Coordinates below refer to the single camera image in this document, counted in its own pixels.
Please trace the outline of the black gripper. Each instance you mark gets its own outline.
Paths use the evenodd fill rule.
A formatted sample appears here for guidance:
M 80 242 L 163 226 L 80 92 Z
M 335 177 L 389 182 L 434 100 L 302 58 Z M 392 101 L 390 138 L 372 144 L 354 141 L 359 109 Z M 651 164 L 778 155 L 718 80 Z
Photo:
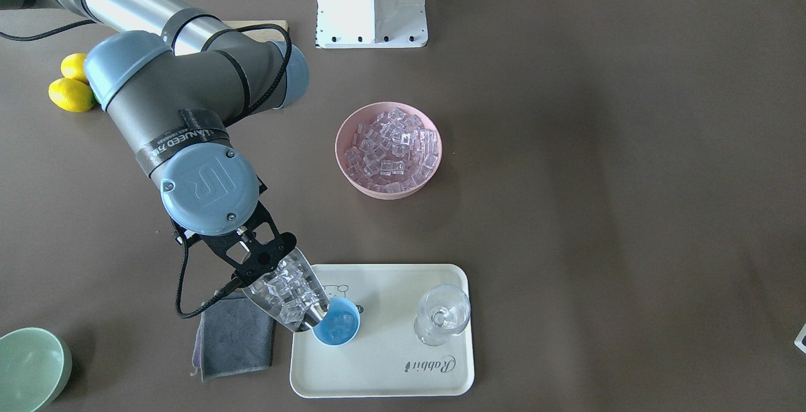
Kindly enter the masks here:
M 234 268 L 233 277 L 241 283 L 253 283 L 262 275 L 273 272 L 297 246 L 290 232 L 280 233 L 270 211 L 262 202 L 248 220 L 235 231 L 224 235 L 191 234 L 173 220 L 174 235 L 187 248 L 197 242 L 205 243 L 213 254 Z

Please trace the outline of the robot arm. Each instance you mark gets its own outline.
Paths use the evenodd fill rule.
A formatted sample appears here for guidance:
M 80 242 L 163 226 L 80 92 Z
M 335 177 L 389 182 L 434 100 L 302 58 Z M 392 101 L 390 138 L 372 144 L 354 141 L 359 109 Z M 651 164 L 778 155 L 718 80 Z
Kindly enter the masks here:
M 233 266 L 237 288 L 294 250 L 227 133 L 304 95 L 310 71 L 284 28 L 281 42 L 259 42 L 181 0 L 2 0 L 3 10 L 27 8 L 64 8 L 116 31 L 89 51 L 84 71 L 180 239 L 204 241 Z

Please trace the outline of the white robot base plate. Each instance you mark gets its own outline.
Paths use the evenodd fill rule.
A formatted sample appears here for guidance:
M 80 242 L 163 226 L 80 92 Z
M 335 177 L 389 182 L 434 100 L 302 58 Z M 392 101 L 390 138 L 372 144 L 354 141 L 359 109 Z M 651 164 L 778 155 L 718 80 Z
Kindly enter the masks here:
M 406 49 L 429 41 L 426 0 L 317 0 L 320 49 Z

